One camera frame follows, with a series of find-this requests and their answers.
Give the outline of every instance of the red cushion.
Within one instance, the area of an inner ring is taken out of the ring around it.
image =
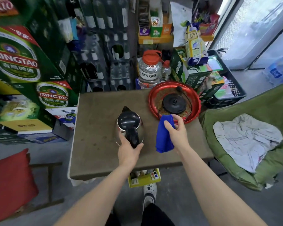
[[[39,193],[26,157],[28,148],[0,160],[0,221]]]

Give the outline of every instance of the black pants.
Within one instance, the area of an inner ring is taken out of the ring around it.
[[[141,226],[175,226],[170,218],[155,204],[149,204],[142,215]],[[121,226],[115,214],[110,214],[106,226]]]

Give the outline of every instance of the shoe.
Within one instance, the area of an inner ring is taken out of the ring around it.
[[[143,211],[151,203],[155,204],[157,194],[156,183],[151,183],[144,186],[144,201],[143,201]]]

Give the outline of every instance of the blue cloth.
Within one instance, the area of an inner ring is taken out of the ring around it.
[[[170,138],[170,133],[164,126],[164,121],[168,121],[172,125],[172,127],[175,128],[172,115],[162,115],[156,133],[155,147],[156,151],[158,151],[159,153],[168,152],[174,149],[174,145]]]

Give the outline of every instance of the kettle lid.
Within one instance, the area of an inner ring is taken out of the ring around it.
[[[131,111],[127,106],[124,106],[122,113],[117,118],[117,125],[126,130],[127,128],[138,128],[140,117],[137,113]]]

